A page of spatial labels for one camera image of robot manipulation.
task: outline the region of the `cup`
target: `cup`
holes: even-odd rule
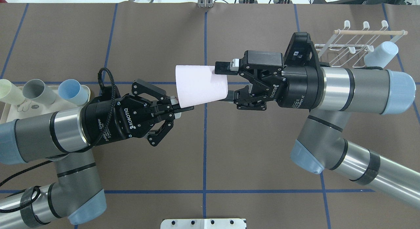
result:
[[[33,79],[28,81],[22,89],[25,98],[37,103],[50,105],[54,103],[56,94],[43,81]]]
[[[87,90],[75,79],[63,81],[58,87],[58,95],[77,106],[84,105],[89,97]]]
[[[0,101],[19,105],[25,101],[22,91],[9,80],[0,79]]]
[[[363,60],[368,67],[384,68],[398,53],[398,46],[391,41],[385,41],[376,47],[373,52],[365,55]]]

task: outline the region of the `light blue cap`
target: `light blue cap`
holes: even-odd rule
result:
[[[73,225],[89,222],[99,217],[106,210],[105,191],[102,189],[95,196],[74,211],[68,219]]]
[[[0,163],[18,164],[26,163],[19,153],[16,143],[15,125],[16,120],[0,124]]]
[[[416,83],[410,75],[404,72],[389,73],[389,95],[384,114],[400,114],[405,112],[414,102]]]
[[[320,174],[324,171],[324,166],[298,140],[291,150],[290,159],[296,165],[311,173]]]

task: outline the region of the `light blue cup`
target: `light blue cup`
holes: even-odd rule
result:
[[[84,105],[89,97],[87,90],[75,79],[63,81],[58,87],[58,95],[77,106]]]

